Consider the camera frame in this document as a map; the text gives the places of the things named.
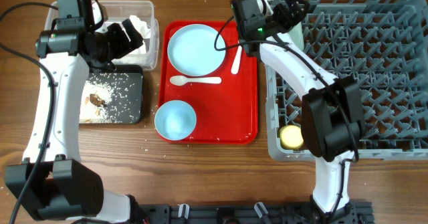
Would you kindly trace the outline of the white paper napkin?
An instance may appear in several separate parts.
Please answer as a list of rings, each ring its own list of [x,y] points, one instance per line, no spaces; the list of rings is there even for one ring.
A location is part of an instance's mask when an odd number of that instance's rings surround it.
[[[136,15],[131,15],[129,17],[129,20],[131,21],[134,28],[139,32],[139,34],[141,34],[143,38],[142,45],[139,48],[128,53],[124,57],[113,60],[113,63],[114,64],[138,64],[142,66],[146,62],[145,55],[147,53],[147,46],[148,46],[148,41],[150,40],[151,30],[148,28],[147,23],[141,20]]]

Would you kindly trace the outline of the yellow plastic cup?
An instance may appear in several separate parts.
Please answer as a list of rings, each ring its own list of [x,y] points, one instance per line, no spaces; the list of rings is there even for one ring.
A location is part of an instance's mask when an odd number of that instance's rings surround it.
[[[295,125],[283,126],[279,132],[280,144],[284,149],[299,149],[304,140],[302,138],[301,128]]]

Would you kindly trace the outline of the green bowl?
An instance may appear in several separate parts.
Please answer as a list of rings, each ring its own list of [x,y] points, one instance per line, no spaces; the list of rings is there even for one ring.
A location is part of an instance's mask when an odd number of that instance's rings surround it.
[[[291,40],[297,46],[297,48],[303,51],[304,36],[303,36],[303,30],[302,30],[302,23],[298,23],[288,33],[290,35]]]

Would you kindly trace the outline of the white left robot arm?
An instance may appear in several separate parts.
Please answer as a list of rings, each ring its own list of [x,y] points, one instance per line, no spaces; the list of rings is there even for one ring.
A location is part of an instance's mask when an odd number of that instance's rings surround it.
[[[107,191],[80,158],[81,97],[92,70],[114,71],[113,60],[143,44],[129,19],[101,32],[98,0],[57,0],[58,18],[40,33],[32,62],[41,71],[33,131],[22,161],[5,170],[5,184],[36,221],[148,223],[132,195]]]

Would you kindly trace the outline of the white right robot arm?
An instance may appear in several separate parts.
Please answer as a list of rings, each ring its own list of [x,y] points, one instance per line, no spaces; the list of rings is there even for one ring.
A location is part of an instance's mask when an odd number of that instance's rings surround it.
[[[351,214],[347,185],[350,164],[358,162],[365,134],[360,88],[308,57],[290,37],[310,8],[305,0],[284,0],[271,11],[267,0],[231,0],[239,45],[249,57],[273,68],[301,100],[303,143],[316,158],[310,197],[314,220],[332,223]]]

